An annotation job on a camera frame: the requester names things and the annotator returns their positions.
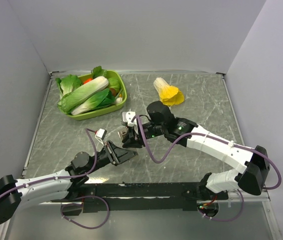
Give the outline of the white remote control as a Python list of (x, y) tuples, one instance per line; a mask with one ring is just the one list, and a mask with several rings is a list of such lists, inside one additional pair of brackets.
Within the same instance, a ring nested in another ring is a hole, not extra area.
[(128, 128), (123, 128), (120, 129), (118, 132), (119, 139), (121, 140), (122, 143), (125, 143), (127, 139), (129, 138), (129, 129)]

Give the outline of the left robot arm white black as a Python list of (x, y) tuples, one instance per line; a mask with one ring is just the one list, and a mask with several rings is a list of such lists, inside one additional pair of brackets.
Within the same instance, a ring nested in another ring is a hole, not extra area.
[(77, 153), (70, 165), (58, 172), (35, 178), (14, 179), (11, 174), (1, 177), (0, 225), (8, 221), (16, 210), (55, 200), (75, 201), (81, 193), (79, 187), (88, 181), (90, 173), (108, 164), (118, 166), (137, 154), (107, 141), (93, 156), (83, 151)]

